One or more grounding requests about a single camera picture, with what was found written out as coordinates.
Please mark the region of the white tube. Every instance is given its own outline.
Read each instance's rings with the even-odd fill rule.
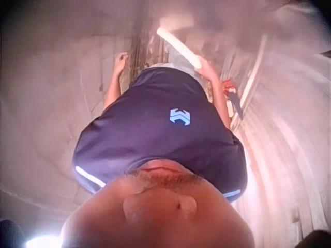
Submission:
[[[180,40],[175,36],[170,34],[167,30],[160,27],[156,32],[160,37],[172,45],[180,54],[182,54],[196,69],[202,67],[199,58],[195,55],[194,52],[189,50]]]

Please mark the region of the blue t-shirt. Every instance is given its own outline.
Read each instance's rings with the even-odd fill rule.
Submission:
[[[83,130],[72,164],[79,183],[96,193],[152,159],[180,163],[229,201],[247,185],[241,142],[224,126],[201,85],[177,69],[144,70]]]

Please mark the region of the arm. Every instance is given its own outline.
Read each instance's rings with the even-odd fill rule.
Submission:
[[[198,56],[202,68],[197,69],[197,73],[206,78],[212,84],[213,105],[215,106],[221,120],[226,128],[230,129],[231,121],[227,107],[227,100],[224,95],[223,82],[219,80],[219,76],[215,69],[202,57]]]
[[[115,102],[121,95],[119,78],[121,77],[121,74],[125,68],[127,60],[128,60],[127,53],[121,53],[115,61],[113,75],[110,80],[110,86],[108,88],[106,98],[103,102],[103,110],[105,110],[110,104]]]

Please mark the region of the person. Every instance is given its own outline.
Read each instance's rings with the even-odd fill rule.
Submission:
[[[174,49],[121,95],[116,59],[104,111],[81,133],[78,182],[94,196],[66,221],[63,247],[253,247],[230,202],[247,184],[222,83],[202,57],[195,71]],[[210,81],[213,104],[201,76]]]

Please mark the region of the shirt logo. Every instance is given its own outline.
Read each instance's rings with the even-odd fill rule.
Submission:
[[[191,123],[191,115],[190,112],[186,110],[178,111],[178,109],[173,108],[172,110],[170,110],[169,120],[173,123],[176,123],[177,120],[181,120],[184,125],[187,126]]]

